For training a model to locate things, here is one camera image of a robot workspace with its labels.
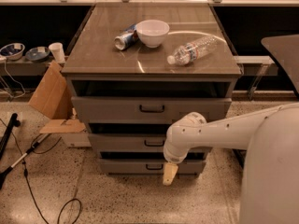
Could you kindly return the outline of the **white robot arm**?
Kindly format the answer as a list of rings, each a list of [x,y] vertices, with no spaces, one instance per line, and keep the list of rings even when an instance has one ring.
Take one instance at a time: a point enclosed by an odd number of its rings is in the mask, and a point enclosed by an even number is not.
[[[208,122],[192,112],[172,124],[164,144],[163,183],[194,147],[247,152],[239,224],[299,224],[299,104]]]

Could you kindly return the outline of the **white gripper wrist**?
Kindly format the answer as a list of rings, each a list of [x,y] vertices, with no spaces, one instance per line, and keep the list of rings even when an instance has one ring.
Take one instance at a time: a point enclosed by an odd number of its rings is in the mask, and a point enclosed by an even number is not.
[[[187,148],[169,139],[164,143],[164,158],[168,161],[164,164],[163,184],[170,186],[178,172],[177,164],[182,163],[187,157]]]

